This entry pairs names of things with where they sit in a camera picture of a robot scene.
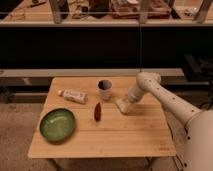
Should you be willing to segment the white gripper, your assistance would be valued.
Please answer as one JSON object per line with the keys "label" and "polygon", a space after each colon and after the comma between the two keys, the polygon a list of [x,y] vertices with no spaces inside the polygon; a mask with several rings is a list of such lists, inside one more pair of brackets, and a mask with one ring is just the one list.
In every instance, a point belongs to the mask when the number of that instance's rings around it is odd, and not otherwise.
{"label": "white gripper", "polygon": [[127,105],[132,105],[139,102],[145,94],[145,90],[141,89],[137,84],[134,84],[128,89],[125,102]]}

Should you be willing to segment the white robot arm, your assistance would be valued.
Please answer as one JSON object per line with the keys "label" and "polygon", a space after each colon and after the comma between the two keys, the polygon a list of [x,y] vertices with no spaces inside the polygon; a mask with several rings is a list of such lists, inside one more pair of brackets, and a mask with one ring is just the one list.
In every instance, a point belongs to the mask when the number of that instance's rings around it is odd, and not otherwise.
{"label": "white robot arm", "polygon": [[140,72],[128,90],[127,104],[151,93],[187,130],[184,171],[213,171],[213,110],[201,110],[161,86],[157,73]]}

